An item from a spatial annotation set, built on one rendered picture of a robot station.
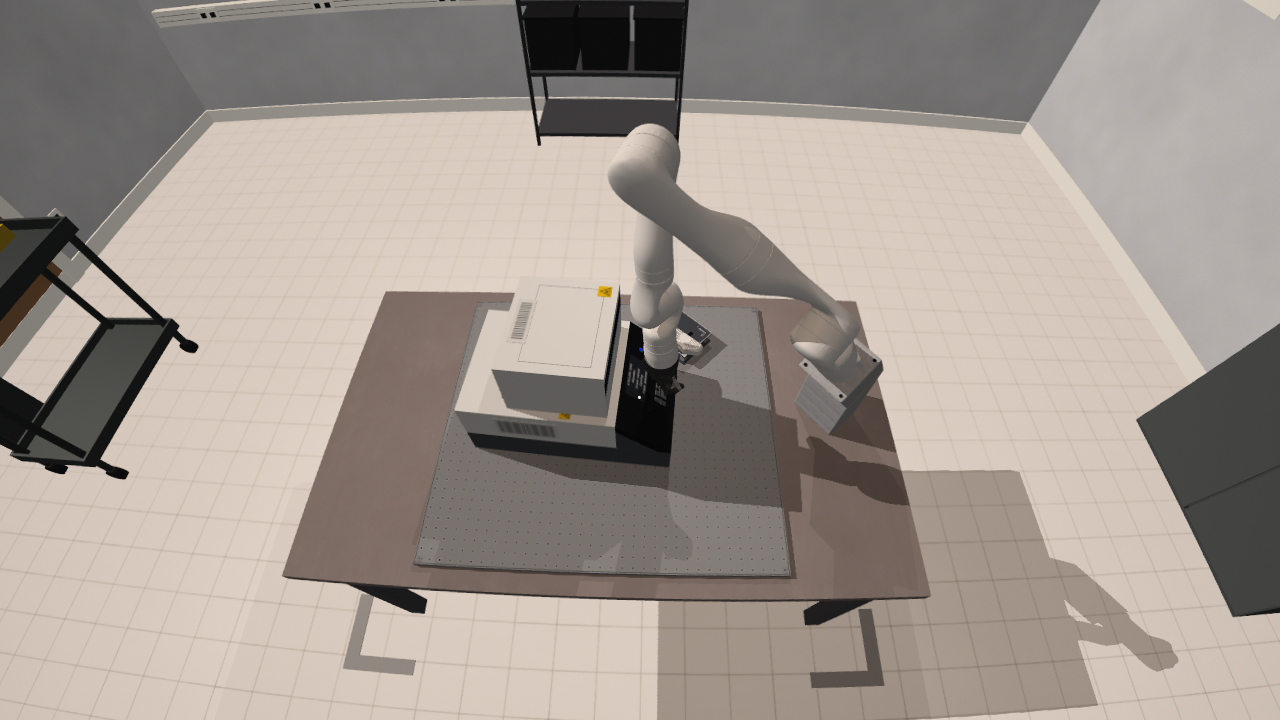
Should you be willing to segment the dark grey rectangular frame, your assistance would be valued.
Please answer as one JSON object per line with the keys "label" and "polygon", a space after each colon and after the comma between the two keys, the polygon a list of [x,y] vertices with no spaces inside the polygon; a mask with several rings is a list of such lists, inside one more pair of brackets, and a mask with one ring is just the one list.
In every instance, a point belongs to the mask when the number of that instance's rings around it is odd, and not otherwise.
{"label": "dark grey rectangular frame", "polygon": [[[678,325],[677,325],[677,328],[678,328],[680,331],[684,331],[684,332],[685,332],[686,334],[689,334],[690,337],[692,337],[692,340],[696,340],[696,341],[698,341],[699,343],[701,343],[701,346],[703,346],[703,347],[704,347],[704,346],[705,346],[707,343],[709,343],[709,342],[710,342],[710,340],[708,340],[708,338],[709,338],[709,336],[712,334],[712,333],[710,333],[710,331],[707,331],[707,328],[705,328],[705,327],[703,327],[701,324],[699,324],[698,322],[695,322],[695,320],[694,320],[694,319],[692,319],[691,316],[689,316],[689,315],[687,315],[687,314],[685,314],[684,311],[682,311],[682,314],[681,314],[681,318],[680,318],[680,322],[678,322]],[[685,364],[685,363],[687,363],[687,361],[689,361],[689,359],[691,359],[692,356],[694,356],[694,355],[689,355],[689,354],[685,354],[685,355],[684,355],[684,354],[682,354],[682,352],[681,352],[681,351],[678,350],[678,363],[682,363],[682,364]]]}

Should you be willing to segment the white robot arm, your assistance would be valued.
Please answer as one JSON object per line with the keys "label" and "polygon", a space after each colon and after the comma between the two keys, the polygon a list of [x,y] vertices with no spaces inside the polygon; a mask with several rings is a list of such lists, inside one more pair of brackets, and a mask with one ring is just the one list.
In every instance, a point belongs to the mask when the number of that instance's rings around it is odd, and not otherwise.
{"label": "white robot arm", "polygon": [[677,328],[684,295],[673,282],[675,236],[745,293],[812,304],[790,333],[794,348],[817,363],[828,380],[851,380],[864,368],[852,341],[860,331],[856,319],[750,222],[704,208],[685,193],[676,184],[680,159],[669,129],[644,124],[628,133],[607,170],[611,188],[637,211],[630,309],[643,327],[646,364],[666,369],[675,365],[678,350],[694,356],[703,351]]}

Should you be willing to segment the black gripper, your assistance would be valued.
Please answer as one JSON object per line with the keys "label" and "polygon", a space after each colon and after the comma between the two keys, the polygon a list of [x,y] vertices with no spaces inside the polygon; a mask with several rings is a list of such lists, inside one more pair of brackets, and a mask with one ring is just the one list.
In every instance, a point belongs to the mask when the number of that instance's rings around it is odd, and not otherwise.
{"label": "black gripper", "polygon": [[[676,380],[677,379],[676,370],[677,370],[677,366],[678,366],[678,359],[677,359],[677,361],[675,363],[673,366],[669,366],[669,368],[666,368],[666,369],[655,369],[655,368],[649,366],[646,364],[646,361],[645,361],[645,357],[643,359],[643,363],[646,366],[646,372],[649,372],[649,374],[652,375],[652,379],[657,380],[659,395],[662,397],[664,397],[667,395],[676,395],[676,393],[678,393],[680,389],[684,389],[684,384],[678,383]],[[671,383],[672,383],[672,386],[671,386]]]}

